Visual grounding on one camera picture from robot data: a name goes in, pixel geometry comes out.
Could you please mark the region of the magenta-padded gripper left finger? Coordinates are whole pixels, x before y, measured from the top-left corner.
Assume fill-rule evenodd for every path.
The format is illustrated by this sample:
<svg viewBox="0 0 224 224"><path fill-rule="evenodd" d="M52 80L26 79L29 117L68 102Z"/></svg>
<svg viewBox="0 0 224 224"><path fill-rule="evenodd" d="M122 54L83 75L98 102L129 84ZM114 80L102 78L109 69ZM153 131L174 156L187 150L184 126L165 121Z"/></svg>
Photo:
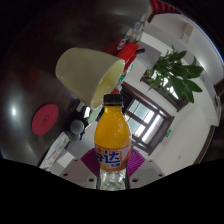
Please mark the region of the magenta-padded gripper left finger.
<svg viewBox="0 0 224 224"><path fill-rule="evenodd" d="M96 189L99 171L95 149L91 149L80 159L72 159L60 176L78 186Z"/></svg>

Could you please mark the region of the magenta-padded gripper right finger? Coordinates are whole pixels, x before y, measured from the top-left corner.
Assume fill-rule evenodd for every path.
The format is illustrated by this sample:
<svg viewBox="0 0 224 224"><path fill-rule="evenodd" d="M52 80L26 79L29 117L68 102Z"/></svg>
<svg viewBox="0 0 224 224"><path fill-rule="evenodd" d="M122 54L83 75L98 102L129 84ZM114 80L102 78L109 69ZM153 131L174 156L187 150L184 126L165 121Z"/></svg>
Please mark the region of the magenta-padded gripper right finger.
<svg viewBox="0 0 224 224"><path fill-rule="evenodd" d="M131 151L126 171L130 189L143 187L165 176L154 160L145 159L135 149Z"/></svg>

